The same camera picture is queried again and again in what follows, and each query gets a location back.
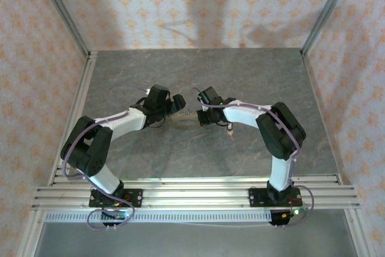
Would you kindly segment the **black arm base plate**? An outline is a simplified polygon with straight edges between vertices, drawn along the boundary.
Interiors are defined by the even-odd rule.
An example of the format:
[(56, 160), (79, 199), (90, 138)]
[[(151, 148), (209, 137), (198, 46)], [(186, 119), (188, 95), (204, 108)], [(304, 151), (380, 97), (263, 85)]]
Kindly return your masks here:
[[(131, 203), (134, 207), (140, 208), (143, 201), (143, 190), (139, 188), (123, 188), (119, 189), (115, 197), (123, 199)], [(106, 197), (97, 189), (91, 190), (91, 196), (88, 203), (90, 208), (126, 208), (129, 207), (124, 202)]]
[(300, 197), (300, 190), (288, 187), (284, 191), (277, 191), (273, 188), (248, 189), (248, 200), (251, 207), (301, 207), (303, 201)]

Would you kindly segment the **aluminium frame post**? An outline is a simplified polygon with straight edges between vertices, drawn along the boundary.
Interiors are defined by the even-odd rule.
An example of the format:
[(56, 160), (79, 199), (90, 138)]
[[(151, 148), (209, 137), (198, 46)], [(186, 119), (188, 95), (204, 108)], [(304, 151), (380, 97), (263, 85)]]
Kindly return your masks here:
[(307, 37), (303, 47), (301, 48), (300, 52), (303, 58), (310, 53), (312, 46), (315, 44), (316, 39), (318, 38), (318, 36), (326, 26), (338, 2), (339, 0), (326, 0), (321, 12), (318, 14), (318, 17), (312, 29), (310, 30), (309, 36)]
[(63, 0), (51, 0), (57, 13), (59, 14), (64, 26), (67, 28), (69, 34), (72, 36), (76, 46), (85, 59), (89, 59), (92, 55), (92, 51), (87, 48), (85, 40), (83, 39), (79, 29), (77, 28), (73, 18), (71, 17)]

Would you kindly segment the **aluminium table rail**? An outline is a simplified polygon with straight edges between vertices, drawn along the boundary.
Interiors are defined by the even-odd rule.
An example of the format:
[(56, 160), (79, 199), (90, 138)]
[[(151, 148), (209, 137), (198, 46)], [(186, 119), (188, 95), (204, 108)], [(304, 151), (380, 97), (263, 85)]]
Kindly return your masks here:
[(57, 171), (58, 170), (61, 171), (61, 164), (62, 164), (62, 159), (60, 157), (61, 150), (68, 136), (70, 135), (76, 121), (81, 117), (98, 53), (99, 53), (98, 51), (91, 51), (84, 64), (84, 67), (75, 91), (75, 96), (73, 97), (72, 105), (70, 107), (69, 117), (68, 117), (66, 126), (64, 128), (63, 136), (61, 137), (60, 143), (58, 145), (55, 161), (49, 176), (49, 180), (48, 180), (49, 187), (53, 186), (55, 178), (57, 176)]

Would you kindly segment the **aluminium frame leg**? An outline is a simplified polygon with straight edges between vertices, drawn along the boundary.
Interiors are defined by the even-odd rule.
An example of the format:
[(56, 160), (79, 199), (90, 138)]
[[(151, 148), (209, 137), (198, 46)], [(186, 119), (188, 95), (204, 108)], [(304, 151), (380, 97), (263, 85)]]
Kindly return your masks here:
[(29, 212), (16, 257), (34, 257), (45, 218), (46, 211), (32, 210)]
[(360, 222), (358, 210), (345, 209), (345, 216), (357, 257), (369, 257), (369, 251), (366, 247), (364, 230)]

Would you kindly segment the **grey metal panel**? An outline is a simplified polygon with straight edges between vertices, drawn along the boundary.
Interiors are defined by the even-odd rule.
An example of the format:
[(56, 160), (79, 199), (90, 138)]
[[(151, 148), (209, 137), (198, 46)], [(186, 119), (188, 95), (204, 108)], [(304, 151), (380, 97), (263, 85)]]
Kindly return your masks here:
[(270, 226), (133, 223), (95, 232), (84, 224), (48, 223), (35, 257), (357, 257), (346, 229), (312, 221)]

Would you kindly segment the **long aluminium mounting rail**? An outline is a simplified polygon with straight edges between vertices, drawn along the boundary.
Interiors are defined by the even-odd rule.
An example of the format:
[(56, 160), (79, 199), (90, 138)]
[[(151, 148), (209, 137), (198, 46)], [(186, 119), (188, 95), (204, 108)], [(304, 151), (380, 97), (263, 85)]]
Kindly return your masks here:
[[(170, 187), (144, 188), (142, 209), (249, 209), (249, 188), (230, 187)], [(89, 209), (91, 192), (89, 189), (39, 188), (32, 203), (35, 209)], [(300, 189), (304, 206), (315, 209), (359, 208), (360, 202), (351, 186), (315, 187)], [(299, 208), (283, 207), (282, 209)]]

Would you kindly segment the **black electronics mount with LED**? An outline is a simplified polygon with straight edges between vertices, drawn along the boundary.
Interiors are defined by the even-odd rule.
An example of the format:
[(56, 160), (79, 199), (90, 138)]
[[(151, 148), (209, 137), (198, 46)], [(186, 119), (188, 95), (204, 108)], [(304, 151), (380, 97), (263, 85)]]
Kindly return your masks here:
[(272, 210), (269, 224), (275, 228), (289, 228), (303, 223), (312, 213), (307, 207), (290, 210)]
[(101, 220), (106, 228), (118, 228), (128, 223), (135, 215), (135, 211), (108, 211), (102, 210)]

